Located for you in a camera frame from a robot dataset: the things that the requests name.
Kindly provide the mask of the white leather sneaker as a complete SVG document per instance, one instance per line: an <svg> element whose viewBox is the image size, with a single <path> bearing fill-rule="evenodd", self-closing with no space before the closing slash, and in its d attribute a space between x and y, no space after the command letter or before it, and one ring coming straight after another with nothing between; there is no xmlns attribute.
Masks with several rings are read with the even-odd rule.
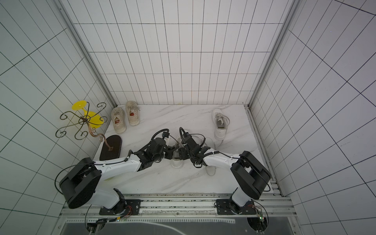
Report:
<svg viewBox="0 0 376 235"><path fill-rule="evenodd" d="M214 137L219 141L224 140L230 119L220 109L216 108L212 112L212 121L214 123Z"/></svg>
<svg viewBox="0 0 376 235"><path fill-rule="evenodd" d="M183 146L183 141L181 137L178 137L177 149L173 151L172 159L171 159L171 166L173 168L182 168L184 165L184 161L188 159L187 150Z"/></svg>

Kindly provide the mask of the grey shoe insole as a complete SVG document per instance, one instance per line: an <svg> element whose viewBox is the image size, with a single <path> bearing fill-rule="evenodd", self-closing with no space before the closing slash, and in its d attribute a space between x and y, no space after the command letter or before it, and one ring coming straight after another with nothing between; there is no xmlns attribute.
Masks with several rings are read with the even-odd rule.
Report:
<svg viewBox="0 0 376 235"><path fill-rule="evenodd" d="M212 138L207 138L204 145L210 148L216 149L215 141ZM215 171L216 171L215 166L206 166L205 170L209 176L215 175Z"/></svg>

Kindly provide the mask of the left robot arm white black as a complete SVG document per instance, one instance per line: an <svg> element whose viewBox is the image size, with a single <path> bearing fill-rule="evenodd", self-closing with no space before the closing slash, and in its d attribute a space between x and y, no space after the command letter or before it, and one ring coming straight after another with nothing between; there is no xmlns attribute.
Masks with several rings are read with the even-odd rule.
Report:
<svg viewBox="0 0 376 235"><path fill-rule="evenodd" d="M112 209L123 196L116 188L107 189L107 179L147 169L178 149L167 146L163 138L155 138L139 151L129 151L126 157L114 160L93 161L84 158L63 177L56 188L64 196L70 209L92 204Z"/></svg>

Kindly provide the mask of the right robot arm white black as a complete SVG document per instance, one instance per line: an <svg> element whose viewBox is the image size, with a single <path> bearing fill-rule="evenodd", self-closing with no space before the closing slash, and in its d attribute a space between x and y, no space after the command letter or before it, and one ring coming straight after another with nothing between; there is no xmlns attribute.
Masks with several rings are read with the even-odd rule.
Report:
<svg viewBox="0 0 376 235"><path fill-rule="evenodd" d="M244 151L235 155L223 153L198 144L192 135L187 133L181 137L181 143L194 166L222 168L231 171L238 184L229 199L233 210L243 208L250 200L258 200L263 192L271 190L269 186L270 172L251 152Z"/></svg>

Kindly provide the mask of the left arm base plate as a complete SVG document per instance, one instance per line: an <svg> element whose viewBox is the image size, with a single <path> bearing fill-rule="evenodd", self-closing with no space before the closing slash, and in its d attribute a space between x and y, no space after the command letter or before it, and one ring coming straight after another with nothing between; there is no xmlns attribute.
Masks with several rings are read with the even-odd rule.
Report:
<svg viewBox="0 0 376 235"><path fill-rule="evenodd" d="M113 208L108 209L101 207L99 215L109 215L109 216L130 216L138 215L141 207L141 200L123 200L118 202Z"/></svg>

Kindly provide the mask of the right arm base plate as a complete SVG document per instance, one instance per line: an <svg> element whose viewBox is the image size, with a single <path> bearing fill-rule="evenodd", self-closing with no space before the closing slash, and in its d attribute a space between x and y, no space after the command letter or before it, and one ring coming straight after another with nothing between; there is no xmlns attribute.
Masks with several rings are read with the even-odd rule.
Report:
<svg viewBox="0 0 376 235"><path fill-rule="evenodd" d="M256 215L257 211L253 200L247 201L244 206L239 206L230 199L218 199L214 203L218 215Z"/></svg>

